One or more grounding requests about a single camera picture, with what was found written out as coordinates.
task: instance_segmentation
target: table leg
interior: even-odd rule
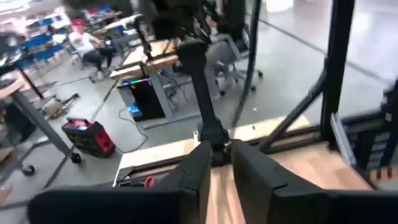
[[[33,105],[27,100],[27,98],[19,91],[11,93],[11,97],[14,103],[30,118],[36,126],[38,126],[43,133],[49,138],[49,140],[58,148],[64,155],[69,156],[71,154],[70,148],[65,144],[61,137],[54,131],[44,119],[43,115],[33,107]]]
[[[149,74],[149,77],[150,77],[150,82],[154,86],[157,99],[159,100],[159,103],[162,106],[163,113],[166,116],[166,119],[172,119],[174,117],[174,113],[170,106],[170,102],[167,99],[166,93],[164,92],[163,85],[160,82],[157,72],[151,72]]]
[[[44,99],[43,94],[37,89],[37,87],[33,84],[32,80],[26,75],[24,70],[18,66],[18,70],[22,74],[22,76],[25,78],[25,80],[29,83],[30,87],[33,89],[33,91],[36,93],[37,96],[39,96],[40,99]]]
[[[166,124],[183,121],[186,119],[196,118],[200,116],[200,113],[198,111],[188,114],[181,114],[181,115],[175,114],[170,106],[169,100],[167,99],[166,93],[163,89],[163,85],[159,79],[158,74],[156,72],[150,73],[149,77],[166,118],[159,119],[148,124],[144,124],[142,126],[144,129],[155,128],[158,126],[163,126]]]

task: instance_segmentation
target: computer case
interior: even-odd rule
[[[134,121],[165,117],[149,77],[122,80],[118,90]]]

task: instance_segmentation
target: computer tower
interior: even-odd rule
[[[165,117],[149,77],[122,80],[118,91],[134,121]]]
[[[4,122],[9,128],[8,137],[13,142],[24,142],[36,130],[36,125],[14,104],[2,105]]]

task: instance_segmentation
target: person sitting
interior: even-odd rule
[[[82,61],[93,63],[98,70],[98,79],[110,74],[109,67],[112,63],[113,50],[107,47],[95,48],[93,42],[97,45],[105,46],[103,40],[85,32],[85,23],[83,19],[72,20],[73,32],[69,34],[69,40],[78,54],[82,57]],[[106,58],[107,67],[102,68],[103,59]]]
[[[222,14],[218,21],[210,16],[206,17],[207,24],[217,30],[219,34],[229,34],[234,42],[241,40],[245,25],[246,2],[245,0],[217,0],[217,8],[221,8]],[[227,41],[211,44],[206,53],[205,76],[212,99],[220,97],[216,86],[216,72],[218,62],[228,64],[233,60],[234,53]]]

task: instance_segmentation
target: wooden board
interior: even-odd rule
[[[7,156],[14,150],[14,147],[7,147],[0,149],[0,163],[7,158]]]
[[[238,139],[250,140],[268,135],[283,119],[281,117],[242,126],[236,129],[235,136]],[[308,125],[308,121],[301,116],[290,129],[306,125]],[[193,140],[187,139],[125,154],[119,168],[139,166],[188,154],[193,149],[193,145]],[[270,157],[286,169],[324,189],[370,189],[367,183],[350,166],[347,166],[338,154],[329,152],[325,144],[272,154]],[[174,167],[162,167],[135,174],[134,177],[151,175]],[[245,223],[231,165],[211,170],[206,222],[211,224]]]
[[[162,69],[164,67],[171,66],[177,61],[178,57],[176,55],[171,55],[168,57],[152,61],[150,66],[144,67],[144,70],[146,73],[156,72],[157,69]],[[119,71],[113,71],[112,74],[110,75],[110,77],[114,80],[117,80],[122,77],[141,77],[141,76],[142,76],[142,71],[139,65],[135,65]]]
[[[163,54],[164,49],[166,49],[166,53],[171,53],[174,51],[174,42],[171,41],[169,46],[168,40],[160,40],[160,41],[154,41],[150,43],[150,46],[152,47],[152,52],[151,55],[153,57],[158,56]],[[142,59],[145,57],[144,55],[144,49],[142,46],[139,46],[135,49],[135,51],[129,53],[125,61],[123,62],[123,66],[129,66],[129,65],[134,65],[137,62],[142,61]],[[150,72],[156,72],[157,69],[163,69],[165,67],[168,67],[174,63],[176,63],[178,60],[178,57],[176,55],[169,55],[164,58],[160,58],[157,60],[151,61],[150,64],[144,67],[144,70],[146,73]],[[113,79],[118,79],[124,76],[130,76],[130,77],[140,77],[142,76],[141,68],[139,65],[131,66],[129,68],[125,68],[122,70],[118,71],[113,71],[111,74],[111,78]]]
[[[4,99],[5,97],[9,96],[11,93],[18,91],[24,85],[25,85],[25,80],[22,78],[17,78],[17,80],[13,84],[0,90],[0,99]]]

